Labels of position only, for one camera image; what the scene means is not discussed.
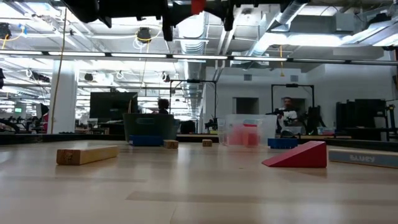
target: blue container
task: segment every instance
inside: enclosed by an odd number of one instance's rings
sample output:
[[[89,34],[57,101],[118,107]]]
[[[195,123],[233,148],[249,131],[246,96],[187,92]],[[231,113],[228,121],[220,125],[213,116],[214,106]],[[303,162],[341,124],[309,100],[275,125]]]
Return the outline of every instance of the blue container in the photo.
[[[293,149],[298,145],[297,139],[268,139],[268,146],[271,149]]]
[[[130,136],[129,144],[132,146],[163,146],[162,136]]]

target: wall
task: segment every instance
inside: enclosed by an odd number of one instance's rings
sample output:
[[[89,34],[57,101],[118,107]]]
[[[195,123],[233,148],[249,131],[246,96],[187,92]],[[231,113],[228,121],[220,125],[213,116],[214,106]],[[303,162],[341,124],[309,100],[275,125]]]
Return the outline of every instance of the wall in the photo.
[[[274,109],[282,107],[282,98],[304,98],[306,104],[311,103],[311,89],[286,88],[283,86],[274,87]],[[266,114],[271,110],[271,85],[225,85],[217,84],[217,118],[225,118],[227,114],[233,113],[233,98],[248,97],[259,98],[259,113]],[[203,120],[207,123],[214,115],[215,91],[209,84],[204,88],[203,94]]]
[[[380,60],[389,60],[386,53]],[[322,118],[335,126],[336,103],[355,99],[393,98],[392,69],[374,65],[320,65],[307,74],[315,85],[315,104],[321,106]]]

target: label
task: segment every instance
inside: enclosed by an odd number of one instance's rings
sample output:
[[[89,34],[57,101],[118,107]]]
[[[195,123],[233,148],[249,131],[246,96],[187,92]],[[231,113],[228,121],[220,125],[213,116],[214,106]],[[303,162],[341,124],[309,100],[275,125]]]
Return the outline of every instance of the label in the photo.
[[[360,162],[374,162],[376,160],[374,156],[357,156],[357,155],[349,155],[349,159],[351,161],[360,161]]]

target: computer monitor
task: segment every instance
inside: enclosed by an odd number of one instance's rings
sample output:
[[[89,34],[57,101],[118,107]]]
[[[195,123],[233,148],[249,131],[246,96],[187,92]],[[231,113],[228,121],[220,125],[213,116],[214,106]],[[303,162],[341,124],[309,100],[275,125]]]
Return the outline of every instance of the computer monitor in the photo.
[[[90,118],[122,120],[129,106],[131,113],[137,113],[137,93],[91,93]]]

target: wooden table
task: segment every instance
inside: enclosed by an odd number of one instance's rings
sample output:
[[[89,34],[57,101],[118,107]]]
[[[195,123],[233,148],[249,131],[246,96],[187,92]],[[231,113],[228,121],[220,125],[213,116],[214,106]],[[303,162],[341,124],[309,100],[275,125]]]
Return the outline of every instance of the wooden table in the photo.
[[[56,149],[119,145],[118,158],[57,166]],[[1,223],[398,223],[398,170],[261,164],[279,150],[129,147],[124,141],[3,146]]]

